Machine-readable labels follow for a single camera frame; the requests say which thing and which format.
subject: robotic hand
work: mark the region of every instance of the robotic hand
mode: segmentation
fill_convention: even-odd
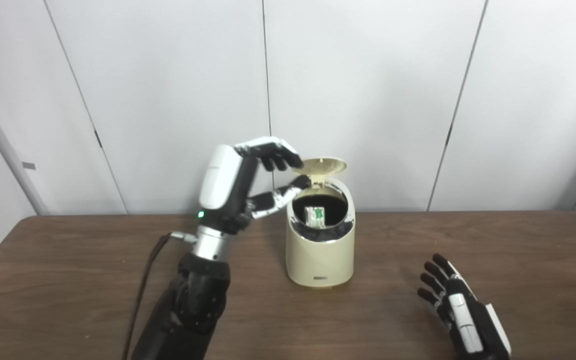
[[[249,197],[259,162],[268,171],[304,166],[294,148],[277,137],[217,146],[201,187],[197,235],[169,235],[193,244],[192,251],[182,257],[176,277],[155,305],[133,360],[204,358],[226,308],[233,237],[252,219],[278,212],[310,183],[301,175],[274,192]]]
[[[434,294],[420,288],[417,294],[434,306],[448,328],[457,360],[509,360],[510,342],[491,304],[477,301],[459,271],[435,253],[435,264],[426,262],[421,281]]]

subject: robot finger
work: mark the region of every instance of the robot finger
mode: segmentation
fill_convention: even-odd
[[[442,302],[433,294],[432,292],[424,289],[423,287],[419,287],[416,290],[416,294],[423,300],[428,301],[432,306],[435,308],[441,306]]]
[[[453,328],[453,319],[450,317],[450,315],[448,315],[446,309],[444,309],[442,302],[436,296],[434,296],[432,292],[420,287],[418,290],[416,290],[416,294],[418,294],[421,299],[428,301],[428,303],[434,306],[439,319],[441,319],[441,322],[443,322],[443,325],[445,325],[448,330]]]
[[[439,281],[437,281],[436,278],[428,275],[425,272],[421,274],[420,278],[421,278],[421,281],[423,282],[423,284],[428,285],[428,287],[430,287],[432,289],[432,291],[434,291],[434,293],[437,294],[437,297],[439,297],[439,299],[441,299],[442,297],[445,296],[446,290],[439,283]]]
[[[294,147],[290,146],[290,144],[286,142],[285,139],[279,139],[278,137],[274,137],[274,139],[276,139],[277,145],[279,145],[281,148],[286,148],[286,150],[290,151],[293,154],[297,153],[297,150],[295,150]]]
[[[297,169],[301,169],[302,167],[304,167],[304,162],[302,161],[302,158],[299,157],[299,155],[297,155],[296,152],[291,151],[289,148],[284,147],[280,147],[279,149],[277,149],[277,155],[281,156],[286,164],[288,164],[288,166],[290,167],[294,167]]]
[[[268,210],[275,206],[275,199],[273,198],[272,191],[256,194],[248,199],[254,202],[254,210],[256,212]]]
[[[275,166],[273,165],[273,161],[270,160],[270,157],[262,157],[261,158],[261,164],[263,164],[263,167],[267,171],[275,170]]]
[[[272,161],[274,161],[274,166],[277,168],[277,170],[286,171],[286,169],[288,169],[288,167],[286,167],[284,159],[282,159],[278,155],[272,155]]]
[[[446,275],[448,275],[448,278],[460,275],[459,271],[457,271],[457,269],[455,269],[455,267],[450,264],[450,261],[438,253],[432,255],[432,260],[435,262],[435,264],[439,265],[439,267],[446,273]]]
[[[311,178],[308,175],[299,175],[290,182],[290,186],[302,190],[308,189],[311,186]]]
[[[453,290],[451,289],[451,282],[457,283],[458,280],[448,282],[446,292],[449,294],[451,290]],[[450,309],[454,316],[454,323],[459,329],[466,353],[473,354],[482,352],[484,350],[482,338],[479,335],[477,330],[478,324],[474,321],[472,313],[473,308],[480,305],[480,303],[464,293],[450,294],[448,296],[448,303],[450,304]]]
[[[425,271],[429,272],[432,276],[434,276],[435,279],[439,281],[439,284],[443,285],[446,283],[446,281],[448,281],[448,276],[446,276],[446,274],[432,262],[426,261],[425,264],[423,264],[423,268],[425,269]]]

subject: trash can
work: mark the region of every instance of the trash can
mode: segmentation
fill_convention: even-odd
[[[334,287],[350,280],[355,261],[355,204],[346,185],[330,177],[346,163],[334,157],[303,163],[293,171],[307,175],[310,186],[287,207],[286,268],[304,287]]]

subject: brown tabletop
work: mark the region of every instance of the brown tabletop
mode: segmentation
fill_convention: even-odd
[[[357,224],[354,276],[325,290],[286,276],[283,216],[240,234],[206,360],[452,360],[416,296],[432,253],[493,303],[512,358],[576,359],[576,211],[362,213]],[[172,215],[21,221],[0,245],[0,359],[118,360],[152,246],[195,226]],[[187,250],[170,242],[160,254],[133,345]]]

